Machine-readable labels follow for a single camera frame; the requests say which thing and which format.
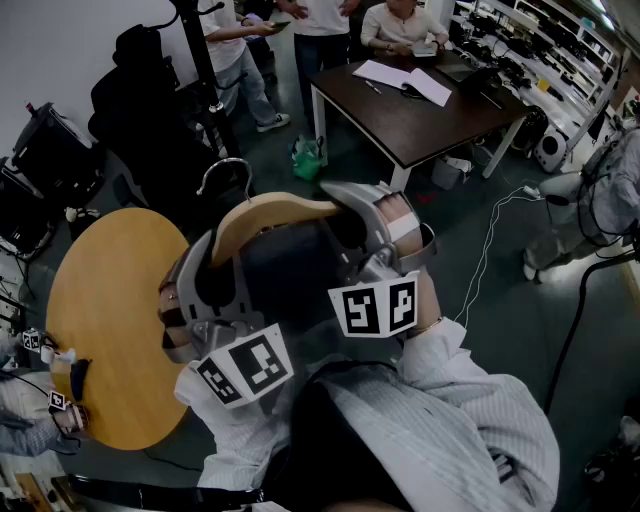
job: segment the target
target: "dark brown desk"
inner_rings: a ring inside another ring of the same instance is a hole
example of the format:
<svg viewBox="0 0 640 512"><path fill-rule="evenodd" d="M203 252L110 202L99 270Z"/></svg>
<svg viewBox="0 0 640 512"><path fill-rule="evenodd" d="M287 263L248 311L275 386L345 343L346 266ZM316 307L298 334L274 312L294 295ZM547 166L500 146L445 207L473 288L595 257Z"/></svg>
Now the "dark brown desk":
<svg viewBox="0 0 640 512"><path fill-rule="evenodd" d="M456 82L433 69L440 63L459 62L460 58L443 52L437 57L413 59L405 57L375 59L382 64L413 71L424 69L432 78L451 90L444 107L421 99L403 96L400 90L374 84L382 94L369 87L353 71L356 62L311 77L316 138L325 140L324 101L327 100L356 125L394 163L391 187L404 190L411 169L464 142L505 125L511 125L482 175L488 178L518 132L528 108L509 91L500 88L492 94L504 109L499 109L478 93L462 92Z"/></svg>

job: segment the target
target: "floor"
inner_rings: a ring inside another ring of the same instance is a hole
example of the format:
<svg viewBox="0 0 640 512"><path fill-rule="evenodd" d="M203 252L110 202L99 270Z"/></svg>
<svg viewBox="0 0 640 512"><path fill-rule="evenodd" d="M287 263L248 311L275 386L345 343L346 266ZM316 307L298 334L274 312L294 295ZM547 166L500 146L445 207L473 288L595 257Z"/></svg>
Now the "floor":
<svg viewBox="0 0 640 512"><path fill-rule="evenodd" d="M287 153L287 145L306 127L290 29L270 42L276 53L278 83L269 86L269 94L282 111L291 114L293 123L258 134L240 102L232 116L234 132L243 156L253 165L258 193L286 190L317 197L316 184L294 178ZM329 166L321 178L366 183L390 180L391 164L344 118L335 116L330 121L328 143ZM476 153L479 160L486 160L484 153ZM109 180L126 172L123 169L115 156L108 156L107 183L91 207L103 214L118 208ZM429 271L443 312L449 317L455 317L461 308L493 204L514 188L546 177L534 161L511 153L489 180L481 179L480 170L464 186L445 192L431 183L430 168L425 165L414 170L407 185L410 201L438 237L439 254ZM597 259L594 256L569 265L548 284L526 282L521 272L521 251L548 223L544 203L514 201L502 209L465 340L465 347L472 350L478 364L489 372L510 373L522 379L539 403L544 401L575 313L582 272ZM51 247L32 265L30 282L38 297L32 305L32 322L41 327L55 271L70 244L68 228L61 225ZM581 470L615 436L625 401L640 392L640 318L626 276L621 267L592 276L582 323L560 377L550 414L561 447L558 511L585 510L587 493ZM187 414L167 439L148 452L198 468L214 450L211 435L193 414ZM85 443L75 457L62 458L62 464L68 472L94 478L157 485L192 485L198 478L197 472L152 461L142 452L120 452L95 442ZM113 510L98 503L91 508Z"/></svg>

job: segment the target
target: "green bag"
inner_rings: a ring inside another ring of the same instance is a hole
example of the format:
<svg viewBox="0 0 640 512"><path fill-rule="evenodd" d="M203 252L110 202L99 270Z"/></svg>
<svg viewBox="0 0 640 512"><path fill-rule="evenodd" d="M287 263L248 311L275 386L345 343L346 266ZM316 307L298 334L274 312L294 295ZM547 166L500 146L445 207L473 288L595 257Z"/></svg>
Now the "green bag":
<svg viewBox="0 0 640 512"><path fill-rule="evenodd" d="M316 177L322 168L323 144L323 137L319 137L318 140L307 140L304 135L298 135L290 151L294 175L307 181L312 181Z"/></svg>

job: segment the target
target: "round wooden table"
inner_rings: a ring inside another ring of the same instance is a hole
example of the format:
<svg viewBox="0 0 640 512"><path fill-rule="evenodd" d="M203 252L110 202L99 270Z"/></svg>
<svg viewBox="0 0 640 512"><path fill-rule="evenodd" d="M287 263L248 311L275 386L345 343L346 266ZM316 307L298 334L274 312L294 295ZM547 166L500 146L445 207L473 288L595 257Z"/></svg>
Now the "round wooden table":
<svg viewBox="0 0 640 512"><path fill-rule="evenodd" d="M187 242L151 210L126 208L92 224L56 274L47 331L61 349L92 359L84 384L89 435L140 450L166 437L186 407L173 396L182 369L162 351L158 286ZM53 375L69 399L70 379Z"/></svg>

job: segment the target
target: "desk leg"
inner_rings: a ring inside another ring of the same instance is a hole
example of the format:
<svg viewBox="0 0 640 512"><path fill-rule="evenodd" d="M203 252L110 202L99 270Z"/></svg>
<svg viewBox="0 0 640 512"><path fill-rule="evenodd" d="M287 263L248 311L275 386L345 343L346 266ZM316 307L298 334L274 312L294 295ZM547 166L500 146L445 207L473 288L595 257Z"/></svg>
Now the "desk leg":
<svg viewBox="0 0 640 512"><path fill-rule="evenodd" d="M407 186L407 181L409 181L411 169L413 169L413 167L403 169L396 164L393 168L393 176L391 176L391 190L395 190L397 192L404 191L404 187Z"/></svg>
<svg viewBox="0 0 640 512"><path fill-rule="evenodd" d="M513 141L513 138L516 136L516 133L518 133L518 130L522 126L523 122L524 122L524 117L522 119L518 119L517 121L514 121L513 123L511 123L511 126L509 127L509 131L507 131L507 134L504 136L504 139L502 139L502 142L498 146L498 149L496 149L496 152L493 154L493 158L484 168L484 171L482 171L483 178L488 178L489 176L491 176L491 173L493 173L495 168L500 163L500 160L502 159L505 152L507 151L507 148Z"/></svg>
<svg viewBox="0 0 640 512"><path fill-rule="evenodd" d="M322 145L322 166L326 167L327 157L327 126L324 115L324 98L318 92L315 86L311 86L311 101L313 102L313 125L316 130L316 140L322 137L324 144Z"/></svg>

